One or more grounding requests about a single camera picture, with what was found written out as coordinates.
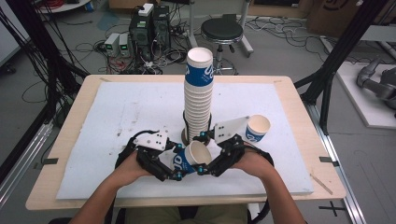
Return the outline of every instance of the blue logo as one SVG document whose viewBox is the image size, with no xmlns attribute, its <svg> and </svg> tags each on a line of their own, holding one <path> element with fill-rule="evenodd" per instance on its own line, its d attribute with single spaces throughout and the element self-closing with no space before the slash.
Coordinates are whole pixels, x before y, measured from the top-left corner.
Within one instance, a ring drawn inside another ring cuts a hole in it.
<svg viewBox="0 0 396 224">
<path fill-rule="evenodd" d="M 213 66 L 196 68 L 189 64 L 186 66 L 186 80 L 192 86 L 203 87 L 213 81 Z"/>
<path fill-rule="evenodd" d="M 187 162 L 185 150 L 179 152 L 172 161 L 173 165 L 175 166 L 175 170 L 183 170 L 187 171 L 189 174 L 194 173 L 195 170 L 190 166 Z"/>
<path fill-rule="evenodd" d="M 248 128 L 247 128 L 247 140 L 249 140 L 250 142 L 260 142 L 260 140 L 262 140 L 262 138 L 264 137 L 264 135 L 257 135 L 252 133 Z"/>
</svg>

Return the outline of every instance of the stool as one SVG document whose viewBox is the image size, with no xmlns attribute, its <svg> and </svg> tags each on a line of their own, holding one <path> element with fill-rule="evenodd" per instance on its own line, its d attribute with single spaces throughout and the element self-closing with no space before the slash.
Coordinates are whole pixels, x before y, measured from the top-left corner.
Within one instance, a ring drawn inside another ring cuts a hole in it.
<svg viewBox="0 0 396 224">
<path fill-rule="evenodd" d="M 202 37 L 209 42 L 219 44 L 218 52 L 216 53 L 216 60 L 214 61 L 214 74 L 221 74 L 224 70 L 233 70 L 233 75 L 236 75 L 236 69 L 233 64 L 222 58 L 222 46 L 229 45 L 230 51 L 234 53 L 231 44 L 239 42 L 244 36 L 242 26 L 234 20 L 224 18 L 215 18 L 204 21 L 201 26 Z M 223 67 L 222 62 L 226 62 L 230 67 Z"/>
</svg>

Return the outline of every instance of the human arm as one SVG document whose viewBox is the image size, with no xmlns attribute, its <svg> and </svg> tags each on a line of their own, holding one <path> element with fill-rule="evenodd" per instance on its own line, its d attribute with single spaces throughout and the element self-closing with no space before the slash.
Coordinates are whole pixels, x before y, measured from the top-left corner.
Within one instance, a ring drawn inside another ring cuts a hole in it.
<svg viewBox="0 0 396 224">
<path fill-rule="evenodd" d="M 117 191 L 123 186 L 132 184 L 140 176 L 149 175 L 149 172 L 143 170 L 137 163 L 136 155 L 136 152 L 131 154 L 99 185 L 69 223 L 103 223 Z"/>
<path fill-rule="evenodd" d="M 262 156 L 247 151 L 233 168 L 258 177 L 264 184 L 275 224 L 305 223 L 277 170 Z"/>
</svg>

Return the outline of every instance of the electronic equipment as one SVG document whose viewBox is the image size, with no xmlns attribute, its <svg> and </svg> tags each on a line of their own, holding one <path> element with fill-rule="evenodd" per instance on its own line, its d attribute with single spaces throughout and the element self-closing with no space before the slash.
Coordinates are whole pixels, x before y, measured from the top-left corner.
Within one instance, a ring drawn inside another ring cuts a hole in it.
<svg viewBox="0 0 396 224">
<path fill-rule="evenodd" d="M 129 58 L 132 56 L 132 43 L 128 34 L 120 34 L 120 54 L 121 57 Z"/>
<path fill-rule="evenodd" d="M 152 5 L 151 3 L 145 3 L 145 5 L 143 5 L 143 9 L 140 9 L 138 14 L 139 16 L 150 16 L 153 8 L 154 5 Z"/>
<path fill-rule="evenodd" d="M 255 5 L 297 7 L 300 0 L 254 0 Z"/>
<path fill-rule="evenodd" d="M 154 22 L 155 40 L 161 50 L 171 48 L 169 6 L 155 7 L 152 15 Z"/>
<path fill-rule="evenodd" d="M 105 42 L 107 55 L 117 57 L 120 53 L 120 34 L 111 34 Z"/>
<path fill-rule="evenodd" d="M 152 17 L 133 15 L 129 26 L 129 33 L 136 59 L 152 61 L 152 52 L 156 48 L 153 42 L 154 29 Z"/>
</svg>

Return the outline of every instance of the wooden table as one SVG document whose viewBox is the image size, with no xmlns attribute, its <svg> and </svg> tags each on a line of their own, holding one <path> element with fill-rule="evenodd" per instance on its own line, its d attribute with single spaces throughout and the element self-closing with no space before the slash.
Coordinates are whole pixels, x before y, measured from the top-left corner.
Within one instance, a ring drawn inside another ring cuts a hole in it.
<svg viewBox="0 0 396 224">
<path fill-rule="evenodd" d="M 184 76 L 97 76 L 87 77 L 78 93 L 69 115 L 49 154 L 59 158 L 56 164 L 45 165 L 26 202 L 29 210 L 79 208 L 85 200 L 57 200 L 56 194 L 64 177 L 65 166 L 76 143 L 82 124 L 91 108 L 97 90 L 102 82 L 180 82 Z M 311 176 L 314 193 L 293 195 L 294 200 L 343 199 L 346 191 L 331 162 L 321 162 L 319 157 L 329 157 L 317 131 L 309 118 L 300 96 L 288 77 L 266 76 L 217 76 L 218 83 L 269 83 L 274 84 L 281 101 L 295 141 Z M 225 203 L 257 203 L 265 197 L 205 197 L 205 198 L 163 198 L 163 199 L 120 199 L 116 206 L 165 206 Z"/>
</svg>

